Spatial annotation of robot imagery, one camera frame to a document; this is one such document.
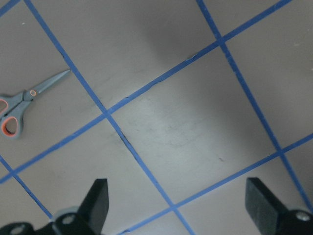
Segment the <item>gray floor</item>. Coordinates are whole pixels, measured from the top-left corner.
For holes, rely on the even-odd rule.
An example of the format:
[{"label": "gray floor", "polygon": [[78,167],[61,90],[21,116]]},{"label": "gray floor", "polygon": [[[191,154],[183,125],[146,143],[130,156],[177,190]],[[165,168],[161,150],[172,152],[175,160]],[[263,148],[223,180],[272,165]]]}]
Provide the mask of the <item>gray floor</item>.
[{"label": "gray floor", "polygon": [[72,69],[0,136],[0,226],[39,228],[96,178],[106,235],[257,235],[250,176],[311,210],[313,2],[288,2],[0,0],[0,93]]}]

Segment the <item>blue painter's tape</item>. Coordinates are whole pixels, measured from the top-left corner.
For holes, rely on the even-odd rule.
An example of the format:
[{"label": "blue painter's tape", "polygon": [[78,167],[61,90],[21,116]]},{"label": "blue painter's tape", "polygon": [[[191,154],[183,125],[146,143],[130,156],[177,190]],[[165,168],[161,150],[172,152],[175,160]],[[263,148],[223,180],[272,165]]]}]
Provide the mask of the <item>blue painter's tape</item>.
[{"label": "blue painter's tape", "polygon": [[306,136],[306,137],[304,137],[304,138],[302,138],[302,139],[300,139],[300,140],[298,140],[298,141],[295,142],[295,143],[292,143],[291,145],[288,145],[287,147],[283,148],[282,151],[283,151],[284,153],[286,153],[286,152],[288,152],[288,151],[290,151],[290,150],[293,150],[293,149],[295,149],[295,148],[297,148],[297,147],[299,147],[299,146],[305,144],[306,142],[308,142],[308,141],[310,141],[310,140],[312,140],[312,139],[313,139],[313,133],[310,134],[310,135],[308,135],[308,136]]},{"label": "blue painter's tape", "polygon": [[237,79],[241,85],[241,87],[243,88],[247,98],[249,99],[252,108],[254,109],[256,115],[258,116],[259,120],[261,121],[264,129],[266,130],[270,140],[272,141],[274,147],[276,148],[277,151],[280,151],[281,148],[279,146],[279,143],[277,141],[277,138],[275,137],[274,133],[272,132],[264,114],[262,113],[256,99],[254,98],[254,96],[252,95],[252,92],[250,91],[250,88],[248,87],[243,75],[241,74],[234,58],[232,57],[232,55],[230,54],[230,51],[228,50],[227,46],[225,44],[220,45],[222,48],[222,51],[225,54],[225,57],[228,60],[228,63],[230,64],[231,68],[233,69],[234,73],[237,76]]},{"label": "blue painter's tape", "polygon": [[216,40],[219,40],[222,36],[219,32],[219,30],[217,29],[211,14],[209,13],[209,11],[207,10],[206,5],[204,4],[203,0],[196,0],[204,18],[206,19],[206,22],[208,23],[209,27],[211,28]]},{"label": "blue painter's tape", "polygon": [[3,184],[4,182],[6,182],[8,179],[13,177],[14,175],[19,174],[21,171],[27,169],[28,167],[30,167],[34,163],[43,159],[44,157],[46,157],[51,152],[56,151],[57,149],[63,147],[67,143],[71,142],[73,139],[79,137],[81,134],[85,133],[86,131],[88,131],[90,128],[92,128],[93,126],[95,126],[96,124],[98,124],[99,122],[104,120],[105,118],[106,118],[105,115],[101,114],[100,116],[98,116],[97,118],[95,118],[91,122],[87,123],[85,126],[80,128],[79,130],[75,131],[70,136],[64,138],[63,140],[61,140],[57,144],[51,146],[49,149],[45,150],[41,154],[37,155],[36,157],[32,158],[28,162],[22,164],[21,166],[17,167],[16,169],[12,170],[12,172],[10,172],[9,174],[7,174],[6,176],[4,176],[3,178],[0,179],[0,184]]},{"label": "blue painter's tape", "polygon": [[89,96],[92,98],[92,100],[98,106],[98,108],[103,113],[106,113],[107,112],[106,108],[103,106],[103,104],[101,103],[100,99],[97,97],[97,95],[91,89],[91,87],[89,86],[87,81],[83,78],[81,73],[78,71],[77,67],[74,65],[74,63],[72,62],[72,60],[70,59],[68,54],[65,52],[65,50],[63,49],[63,47],[61,46],[59,41],[53,35],[53,33],[49,29],[48,25],[44,22],[44,20],[42,19],[41,15],[37,11],[37,9],[33,5],[33,3],[30,0],[24,0],[24,2],[27,5],[27,7],[29,8],[29,10],[33,13],[34,17],[36,18],[36,20],[38,21],[40,26],[43,28],[43,30],[45,31],[45,33],[47,34],[47,36],[49,37],[51,42],[54,44],[54,46],[57,48],[57,50],[61,53],[61,55],[63,56],[65,62],[68,64],[68,66],[70,67],[71,71],[76,75],[77,79],[82,84],[82,86],[85,88],[85,90],[87,91]]},{"label": "blue painter's tape", "polygon": [[306,195],[303,187],[300,184],[300,181],[298,180],[298,178],[296,177],[296,174],[294,172],[294,170],[291,167],[291,164],[289,163],[289,161],[287,160],[285,154],[282,152],[282,149],[280,147],[280,144],[277,140],[277,138],[275,137],[272,129],[270,128],[264,114],[262,113],[259,105],[257,104],[257,101],[255,100],[255,98],[252,95],[252,92],[250,91],[244,77],[242,76],[233,56],[231,55],[229,49],[227,48],[225,42],[223,42],[222,40],[220,40],[221,35],[209,13],[209,11],[207,10],[205,4],[203,3],[202,0],[196,0],[202,13],[204,14],[204,17],[207,20],[207,23],[209,24],[210,28],[212,29],[217,41],[220,43],[220,47],[223,51],[223,53],[225,54],[226,59],[228,60],[229,65],[231,66],[231,68],[233,69],[234,73],[237,76],[237,79],[240,83],[240,85],[242,86],[247,98],[249,99],[255,113],[257,114],[259,120],[261,121],[263,127],[265,128],[272,144],[274,145],[275,149],[277,150],[277,152],[280,154],[280,158],[284,163],[284,166],[286,167],[291,179],[293,180],[294,184],[296,185],[297,190],[299,191],[300,195],[302,196],[304,202],[306,203],[306,205],[308,206],[308,208],[312,211],[312,205],[309,201],[308,196]]},{"label": "blue painter's tape", "polygon": [[287,171],[288,171],[290,177],[292,178],[292,180],[293,180],[295,186],[297,187],[297,189],[298,189],[300,195],[302,196],[303,201],[305,202],[305,204],[307,205],[307,207],[309,208],[309,210],[310,210],[311,212],[313,212],[313,207],[312,207],[312,204],[311,204],[311,202],[310,202],[310,200],[309,200],[309,197],[308,197],[307,194],[305,193],[305,190],[304,190],[304,188],[302,187],[300,181],[298,180],[298,178],[297,178],[297,176],[296,176],[296,174],[295,174],[295,172],[294,172],[294,170],[293,170],[291,164],[289,163],[288,159],[286,158],[286,156],[285,156],[283,153],[281,154],[281,160],[282,160],[282,162],[284,163],[284,165],[285,165],[285,167],[286,167],[286,169],[287,169]]},{"label": "blue painter's tape", "polygon": [[278,156],[279,156],[278,153],[271,154],[271,155],[267,156],[266,158],[263,158],[262,160],[260,160],[260,161],[258,161],[256,163],[254,163],[254,164],[252,164],[252,165],[250,165],[250,166],[248,166],[248,167],[246,167],[246,168],[236,172],[235,174],[233,174],[231,176],[228,176],[227,178],[225,178],[225,179],[223,179],[223,180],[213,184],[212,186],[210,186],[210,187],[208,187],[208,188],[206,188],[206,189],[204,189],[204,190],[194,194],[193,196],[190,196],[187,199],[177,203],[176,206],[179,208],[179,207],[181,207],[181,206],[183,206],[183,205],[185,205],[185,204],[187,204],[187,203],[189,203],[189,202],[191,202],[191,201],[193,201],[193,200],[195,200],[195,199],[197,199],[197,198],[199,198],[199,197],[209,193],[210,191],[215,190],[215,189],[223,186],[224,184],[226,184],[226,183],[228,183],[228,182],[230,182],[230,181],[232,181],[232,180],[234,180],[234,179],[236,179],[236,178],[246,174],[247,172],[249,172],[249,171],[251,171],[251,170],[253,170],[253,169],[255,169],[255,168],[257,168],[257,167],[259,167],[259,166],[261,166],[261,165],[263,165],[263,164],[265,164],[265,163],[267,163],[267,162],[269,162],[269,161],[271,161],[271,160],[273,160],[275,158],[277,158]]},{"label": "blue painter's tape", "polygon": [[0,8],[0,17],[7,13],[13,6],[19,3],[20,0],[10,0],[3,7]]},{"label": "blue painter's tape", "polygon": [[265,17],[269,16],[273,12],[277,11],[278,9],[282,8],[283,6],[287,5],[292,0],[281,0],[271,6],[270,8],[266,9],[265,11],[261,12],[259,15],[253,17],[251,20],[245,22],[241,26],[235,28],[231,32],[227,33],[223,36],[225,42],[232,39],[236,35],[240,34],[241,32],[245,31],[247,28],[251,27],[252,25],[258,23],[260,20],[264,19]]},{"label": "blue painter's tape", "polygon": [[153,216],[151,216],[151,217],[149,217],[149,218],[147,218],[147,219],[145,219],[145,220],[143,220],[143,221],[141,221],[141,222],[139,222],[133,226],[131,226],[130,228],[125,229],[123,232],[118,233],[118,235],[126,235],[127,233],[131,233],[132,231],[139,229],[140,227],[142,227],[142,226],[168,214],[171,211],[172,211],[171,208],[167,208],[167,209],[165,209],[165,210],[163,210],[163,211],[161,211],[161,212],[159,212],[159,213],[157,213],[157,214],[155,214],[155,215],[153,215]]},{"label": "blue painter's tape", "polygon": [[183,218],[183,216],[180,214],[180,212],[175,208],[174,203],[172,202],[172,200],[169,198],[169,196],[166,194],[165,190],[162,188],[162,186],[158,183],[157,179],[154,177],[154,175],[152,174],[152,172],[149,170],[149,168],[146,166],[146,164],[143,162],[143,160],[141,159],[141,157],[138,155],[138,153],[136,152],[136,150],[134,149],[134,147],[132,146],[132,144],[128,141],[128,139],[125,137],[124,133],[122,132],[121,128],[118,126],[118,124],[115,122],[115,120],[111,117],[108,116],[107,117],[108,121],[110,122],[110,124],[113,126],[113,128],[115,129],[115,131],[118,133],[118,135],[120,136],[120,138],[122,139],[122,141],[124,142],[124,144],[126,145],[126,147],[128,148],[128,150],[131,152],[131,154],[133,155],[133,157],[136,159],[136,161],[138,162],[139,166],[141,167],[141,169],[145,172],[145,174],[148,176],[148,178],[150,179],[150,181],[154,184],[154,186],[157,188],[157,190],[159,191],[159,193],[162,195],[162,197],[164,198],[164,200],[167,202],[167,204],[172,208],[172,210],[174,211],[174,213],[177,215],[177,217],[180,219],[180,221],[182,222],[182,224],[184,225],[184,227],[188,230],[188,232],[193,235],[195,234],[193,232],[193,230],[191,229],[190,225],[187,223],[187,221]]},{"label": "blue painter's tape", "polygon": [[192,58],[181,62],[180,64],[176,65],[175,67],[171,68],[170,70],[168,70],[167,72],[162,74],[161,76],[159,76],[156,79],[154,79],[153,81],[149,82],[147,85],[140,88],[138,91],[132,93],[128,97],[126,97],[123,100],[121,100],[120,102],[116,103],[114,106],[112,106],[111,108],[108,109],[108,112],[110,114],[113,114],[115,111],[117,111],[118,109],[120,109],[124,105],[128,104],[129,102],[131,102],[132,100],[134,100],[138,96],[140,96],[141,94],[148,91],[151,87],[153,87],[156,84],[158,84],[159,82],[162,82],[162,81],[166,80],[167,78],[171,77],[172,75],[174,75],[178,71],[182,70],[186,66],[190,65],[194,61],[198,60],[199,58],[203,57],[204,55],[206,55],[207,53],[209,53],[210,51],[212,51],[216,47],[218,47],[217,42],[214,42],[214,43],[208,45],[204,49],[200,50],[197,54],[195,54]]},{"label": "blue painter's tape", "polygon": [[[11,166],[6,162],[6,160],[0,156],[0,162],[4,165],[4,167],[9,171],[12,172]],[[40,207],[40,209],[49,217],[52,218],[52,214],[47,210],[46,207],[39,201],[39,199],[35,196],[35,194],[27,187],[27,185],[23,182],[23,180],[14,174],[14,178],[20,183],[20,185],[25,189],[25,191],[31,196],[31,198],[36,202],[36,204]]]}]

